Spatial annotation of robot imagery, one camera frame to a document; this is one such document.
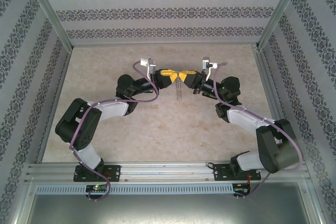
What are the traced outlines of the metal key holder with rings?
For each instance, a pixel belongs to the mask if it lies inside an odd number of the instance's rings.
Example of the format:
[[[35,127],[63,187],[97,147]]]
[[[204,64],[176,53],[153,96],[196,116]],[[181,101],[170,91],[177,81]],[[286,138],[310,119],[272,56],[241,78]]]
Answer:
[[[182,101],[182,82],[179,77],[175,80],[176,100],[178,103]]]

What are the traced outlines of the grey metal sheet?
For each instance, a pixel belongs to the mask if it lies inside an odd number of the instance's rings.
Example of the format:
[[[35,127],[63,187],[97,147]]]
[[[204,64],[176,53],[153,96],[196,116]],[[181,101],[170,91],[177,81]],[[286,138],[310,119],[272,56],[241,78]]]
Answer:
[[[328,224],[308,182],[264,184],[250,197],[200,194],[134,195],[141,185],[99,202],[67,185],[24,187],[10,224]]]

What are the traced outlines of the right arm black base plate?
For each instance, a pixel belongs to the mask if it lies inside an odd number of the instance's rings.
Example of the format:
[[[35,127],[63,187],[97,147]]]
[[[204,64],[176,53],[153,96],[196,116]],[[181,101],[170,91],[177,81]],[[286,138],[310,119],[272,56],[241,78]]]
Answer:
[[[213,167],[215,181],[259,181],[260,173],[256,169],[241,170],[231,164],[215,164]]]

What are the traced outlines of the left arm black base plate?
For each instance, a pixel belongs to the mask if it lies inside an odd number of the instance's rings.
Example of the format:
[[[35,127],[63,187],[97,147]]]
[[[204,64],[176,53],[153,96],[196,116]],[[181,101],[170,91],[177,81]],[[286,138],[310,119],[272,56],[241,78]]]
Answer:
[[[102,165],[97,166],[96,172],[106,177],[110,182],[118,182],[120,179],[120,165]],[[105,182],[105,179],[89,171],[82,165],[77,165],[73,177],[74,182]]]

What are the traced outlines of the aluminium mounting rail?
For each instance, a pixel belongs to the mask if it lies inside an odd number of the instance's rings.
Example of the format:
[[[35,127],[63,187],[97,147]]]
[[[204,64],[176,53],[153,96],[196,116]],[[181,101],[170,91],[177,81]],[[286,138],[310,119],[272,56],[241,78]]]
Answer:
[[[201,162],[107,162],[121,166],[121,184],[200,184],[215,183],[213,171]],[[40,163],[28,165],[24,182],[71,184],[77,163]]]

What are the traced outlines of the aluminium frame post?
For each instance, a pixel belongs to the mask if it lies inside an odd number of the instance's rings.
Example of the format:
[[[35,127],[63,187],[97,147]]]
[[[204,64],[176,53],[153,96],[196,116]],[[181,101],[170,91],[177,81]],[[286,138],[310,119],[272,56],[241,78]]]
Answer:
[[[283,13],[285,12],[290,0],[279,0],[274,12],[272,13],[270,20],[268,21],[258,43],[257,48],[261,50],[265,47],[268,39],[270,38],[272,32],[274,31],[276,25],[278,24],[280,18],[282,17]]]
[[[56,11],[54,10],[52,4],[49,0],[38,0],[41,8],[43,9],[46,17],[49,19],[50,23],[52,24],[55,32],[57,33],[59,39],[61,40],[62,44],[66,48],[68,52],[72,52],[73,44],[66,33]]]

